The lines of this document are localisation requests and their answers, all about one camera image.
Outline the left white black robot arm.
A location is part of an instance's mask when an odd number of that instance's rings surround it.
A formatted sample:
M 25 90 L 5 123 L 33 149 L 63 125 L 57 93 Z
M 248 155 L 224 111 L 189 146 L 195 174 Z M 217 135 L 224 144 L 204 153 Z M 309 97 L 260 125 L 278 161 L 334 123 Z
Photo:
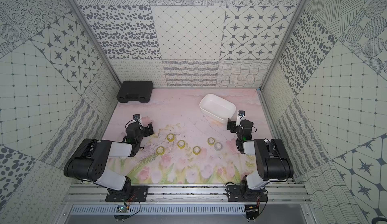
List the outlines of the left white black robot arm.
M 130 178 L 110 170 L 107 162 L 114 157 L 134 157 L 143 148 L 143 138 L 153 134 L 152 123 L 144 126 L 134 119 L 126 124 L 126 134 L 121 142 L 84 139 L 65 164 L 63 173 L 68 178 L 88 181 L 114 194 L 128 196 L 132 192 Z

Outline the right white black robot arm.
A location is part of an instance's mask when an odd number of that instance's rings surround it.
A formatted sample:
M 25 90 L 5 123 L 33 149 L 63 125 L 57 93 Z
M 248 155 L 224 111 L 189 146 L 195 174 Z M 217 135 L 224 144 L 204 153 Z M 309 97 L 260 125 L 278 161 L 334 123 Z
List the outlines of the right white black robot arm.
M 261 191 L 270 183 L 287 182 L 294 175 L 294 168 L 283 141 L 253 139 L 254 128 L 254 123 L 244 117 L 238 118 L 237 121 L 227 121 L 227 130 L 237 136 L 237 150 L 256 158 L 256 170 L 241 180 L 241 193 Z

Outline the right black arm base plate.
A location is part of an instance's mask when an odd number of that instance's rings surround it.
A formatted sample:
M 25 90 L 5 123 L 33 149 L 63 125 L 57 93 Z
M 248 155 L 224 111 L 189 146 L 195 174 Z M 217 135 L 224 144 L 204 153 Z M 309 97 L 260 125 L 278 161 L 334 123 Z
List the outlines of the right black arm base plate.
M 268 201 L 268 194 L 265 189 L 261 190 L 241 190 L 237 185 L 226 185 L 225 191 L 229 202 L 261 202 Z

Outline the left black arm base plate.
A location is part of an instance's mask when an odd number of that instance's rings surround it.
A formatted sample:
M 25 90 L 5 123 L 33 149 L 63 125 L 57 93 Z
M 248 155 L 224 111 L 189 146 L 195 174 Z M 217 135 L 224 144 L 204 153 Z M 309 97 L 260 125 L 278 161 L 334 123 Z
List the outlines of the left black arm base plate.
M 105 202 L 125 202 L 128 200 L 145 202 L 148 195 L 149 186 L 131 186 L 128 190 L 108 189 Z

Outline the white plastic storage box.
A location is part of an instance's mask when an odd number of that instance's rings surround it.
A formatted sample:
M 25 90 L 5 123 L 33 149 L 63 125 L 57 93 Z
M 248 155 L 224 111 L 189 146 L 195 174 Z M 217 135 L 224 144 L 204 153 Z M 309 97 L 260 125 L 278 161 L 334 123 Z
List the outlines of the white plastic storage box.
M 236 112 L 236 106 L 214 94 L 206 95 L 199 104 L 200 110 L 206 116 L 222 123 L 227 124 Z

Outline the yellow tape roll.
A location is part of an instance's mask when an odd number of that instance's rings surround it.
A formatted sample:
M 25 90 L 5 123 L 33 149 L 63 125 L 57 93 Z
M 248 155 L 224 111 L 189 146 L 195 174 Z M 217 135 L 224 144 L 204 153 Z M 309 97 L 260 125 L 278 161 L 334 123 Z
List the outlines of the yellow tape roll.
M 210 146 L 213 146 L 213 145 L 215 144 L 215 139 L 212 138 L 212 137 L 210 137 L 210 138 L 208 138 L 207 143 L 208 143 Z
M 201 148 L 199 146 L 195 146 L 192 149 L 192 152 L 193 152 L 194 155 L 199 155 L 201 153 Z
M 165 148 L 163 146 L 159 146 L 157 149 L 156 149 L 156 153 L 158 155 L 163 155 L 165 153 Z
M 170 134 L 167 135 L 166 139 L 167 139 L 168 142 L 173 142 L 174 139 L 175 139 L 175 135 L 170 133 Z
M 180 148 L 180 149 L 184 149 L 185 146 L 186 146 L 186 142 L 185 142 L 184 140 L 179 140 L 179 141 L 177 142 L 177 146 L 178 146 L 178 148 Z

